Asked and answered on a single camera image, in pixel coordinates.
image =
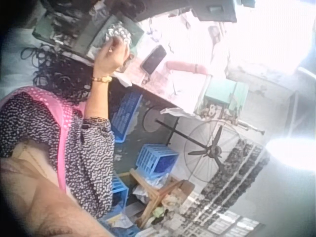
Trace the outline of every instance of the woman's hand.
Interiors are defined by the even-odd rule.
[[[93,77],[110,76],[129,57],[129,46],[119,37],[111,38],[94,61]]]

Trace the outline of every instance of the fan blade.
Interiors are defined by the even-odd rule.
[[[214,140],[213,140],[213,143],[212,143],[212,146],[213,146],[213,147],[216,147],[216,146],[217,146],[217,144],[218,144],[218,142],[219,142],[219,139],[220,139],[220,137],[221,137],[221,135],[222,135],[222,130],[223,130],[223,126],[220,125],[220,127],[219,127],[219,129],[218,129],[218,131],[217,131],[217,133],[216,133],[216,135],[215,135],[215,138],[214,138]]]
[[[221,171],[224,175],[228,176],[228,173],[226,172],[226,170],[225,170],[223,164],[222,164],[221,161],[218,159],[218,157],[214,157],[214,159],[215,159],[215,162],[217,163],[218,168],[220,169],[220,171]]]
[[[204,155],[206,153],[207,153],[206,150],[204,150],[204,151],[194,151],[194,152],[189,152],[188,155],[190,155],[190,156],[201,156],[201,155]]]

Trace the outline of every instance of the pink object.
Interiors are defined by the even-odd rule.
[[[167,61],[166,65],[167,68],[170,70],[208,75],[207,68],[201,64],[186,63],[180,61]]]
[[[9,98],[19,94],[21,92],[28,93],[34,100],[42,101],[54,119],[60,126],[60,136],[58,145],[58,155],[57,155],[57,176],[59,188],[66,192],[66,171],[65,171],[65,149],[66,149],[66,139],[68,135],[69,128],[72,123],[73,109],[81,110],[82,114],[84,112],[85,102],[81,102],[78,106],[72,106],[66,100],[58,98],[52,92],[34,87],[26,86],[15,90],[9,95],[5,96],[0,101],[0,107],[2,107]]]

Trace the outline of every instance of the gold bracelet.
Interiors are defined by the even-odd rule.
[[[97,81],[97,82],[103,82],[103,83],[109,83],[112,81],[112,77],[111,76],[106,76],[106,77],[101,77],[101,78],[92,78],[92,81]]]

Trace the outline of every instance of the skin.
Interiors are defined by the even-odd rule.
[[[102,78],[111,75],[123,65],[129,57],[129,47],[121,38],[112,38],[100,50],[93,68],[93,77]],[[94,81],[88,98],[84,117],[100,117],[107,119],[108,112],[108,83]]]
[[[119,38],[111,39],[95,60],[93,76],[111,75],[128,56],[128,46]],[[108,83],[92,83],[84,117],[108,118]],[[1,188],[13,213],[33,236],[112,236],[26,160],[1,159]]]

